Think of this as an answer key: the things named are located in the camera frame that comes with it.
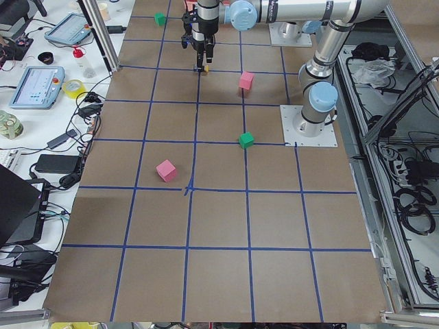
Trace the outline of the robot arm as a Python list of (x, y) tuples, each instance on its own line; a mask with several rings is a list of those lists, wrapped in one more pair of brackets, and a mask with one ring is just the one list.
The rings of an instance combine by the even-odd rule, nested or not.
[[(248, 31), (257, 23), (298, 23), (301, 21), (327, 22), (328, 26), (318, 43), (312, 59), (299, 73), (304, 95), (317, 82), (328, 80), (333, 66), (350, 31), (357, 23), (379, 14), (388, 1), (231, 1), (228, 7), (230, 22), (238, 31)], [(223, 20), (219, 1), (198, 1), (182, 16), (185, 34), (182, 47), (192, 45), (197, 52), (196, 71), (204, 71), (204, 63), (211, 63), (215, 34)]]

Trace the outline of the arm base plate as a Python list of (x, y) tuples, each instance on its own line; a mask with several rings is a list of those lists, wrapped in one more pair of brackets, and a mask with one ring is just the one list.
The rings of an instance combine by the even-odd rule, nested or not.
[(310, 123), (302, 117), (301, 105), (280, 105), (284, 144), (290, 147), (337, 147), (331, 116), (323, 123)]
[(312, 47), (310, 35), (302, 31), (304, 24), (304, 21), (269, 24), (271, 45), (279, 47)]

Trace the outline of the pink cube near arm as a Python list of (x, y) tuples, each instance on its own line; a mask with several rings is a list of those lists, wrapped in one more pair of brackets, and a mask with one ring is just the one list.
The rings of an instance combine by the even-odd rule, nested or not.
[(244, 90), (250, 90), (254, 80), (254, 73), (244, 71), (239, 78), (239, 87)]

